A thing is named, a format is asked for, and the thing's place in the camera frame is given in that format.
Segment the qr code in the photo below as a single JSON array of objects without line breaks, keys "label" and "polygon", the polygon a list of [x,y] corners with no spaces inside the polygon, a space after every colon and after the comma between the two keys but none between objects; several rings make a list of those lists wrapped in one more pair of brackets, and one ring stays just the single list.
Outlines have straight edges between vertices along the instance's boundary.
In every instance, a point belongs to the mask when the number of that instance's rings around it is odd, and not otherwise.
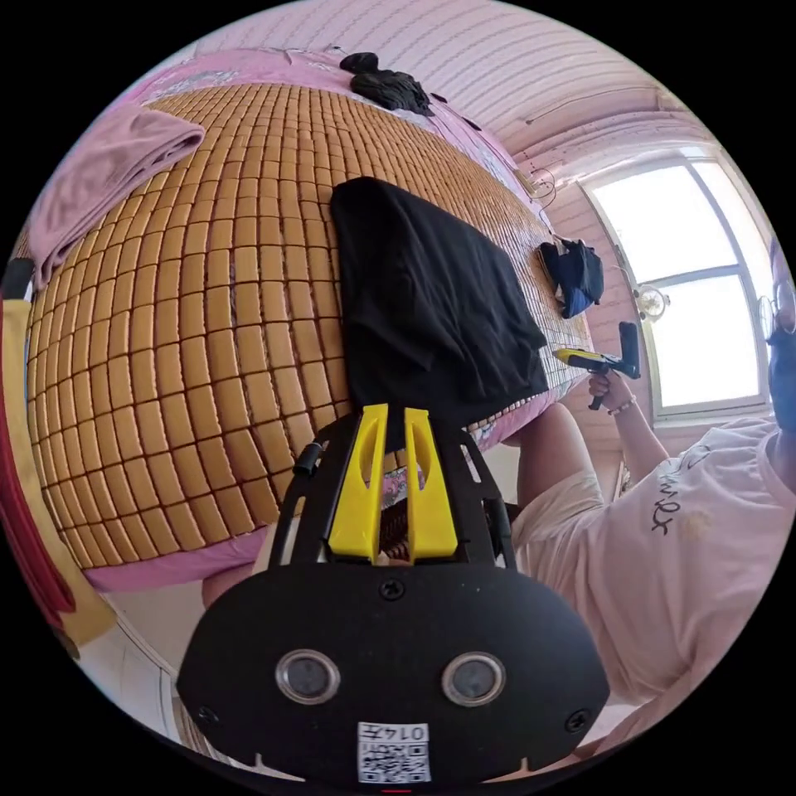
[{"label": "qr code", "polygon": [[358,741],[360,782],[431,781],[427,725],[360,724]]}]

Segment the hand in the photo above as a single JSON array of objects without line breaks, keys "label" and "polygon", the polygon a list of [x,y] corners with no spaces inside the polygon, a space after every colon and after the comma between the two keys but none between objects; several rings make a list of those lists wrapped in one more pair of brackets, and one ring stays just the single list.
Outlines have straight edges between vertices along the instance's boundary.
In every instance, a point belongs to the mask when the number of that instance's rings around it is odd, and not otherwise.
[{"label": "hand", "polygon": [[616,371],[594,374],[589,379],[589,393],[602,398],[607,410],[618,409],[633,397],[628,383]]}]

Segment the bed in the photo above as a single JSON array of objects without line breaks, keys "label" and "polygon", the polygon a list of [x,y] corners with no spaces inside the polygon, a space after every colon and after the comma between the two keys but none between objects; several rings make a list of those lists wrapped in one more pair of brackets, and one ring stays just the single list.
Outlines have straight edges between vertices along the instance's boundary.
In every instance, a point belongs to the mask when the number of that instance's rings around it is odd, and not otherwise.
[{"label": "bed", "polygon": [[[117,100],[196,121],[206,138],[103,218],[32,299],[26,401],[41,495],[99,591],[253,561],[293,456],[350,411],[333,184],[386,179],[512,258],[549,342],[550,389],[471,427],[481,449],[581,378],[550,351],[591,347],[589,330],[556,310],[537,252],[552,230],[508,154],[446,103],[426,119],[354,95],[337,60],[213,53]],[[192,276],[211,261],[231,262],[230,278]],[[388,457],[385,506],[405,495],[403,461]]]}]

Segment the white ceiling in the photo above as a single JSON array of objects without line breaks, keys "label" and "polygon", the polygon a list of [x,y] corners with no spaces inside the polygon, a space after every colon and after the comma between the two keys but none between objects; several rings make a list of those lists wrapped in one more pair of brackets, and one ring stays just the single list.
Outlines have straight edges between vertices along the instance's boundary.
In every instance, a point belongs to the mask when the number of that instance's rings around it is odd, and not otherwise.
[{"label": "white ceiling", "polygon": [[414,75],[513,155],[574,119],[583,124],[672,106],[619,53],[560,22],[492,0],[303,0],[247,17],[181,55],[262,46],[375,52],[381,66]]}]

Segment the bracelet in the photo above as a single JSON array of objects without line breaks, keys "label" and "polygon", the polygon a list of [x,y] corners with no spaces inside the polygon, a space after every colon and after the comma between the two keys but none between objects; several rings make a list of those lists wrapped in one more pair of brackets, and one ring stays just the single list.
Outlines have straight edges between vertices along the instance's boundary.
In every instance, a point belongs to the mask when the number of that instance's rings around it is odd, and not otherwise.
[{"label": "bracelet", "polygon": [[622,412],[633,406],[635,402],[636,402],[636,396],[630,396],[629,400],[626,400],[622,405],[617,406],[616,409],[609,409],[608,414],[611,415],[611,417],[614,417],[615,415],[620,415]]}]

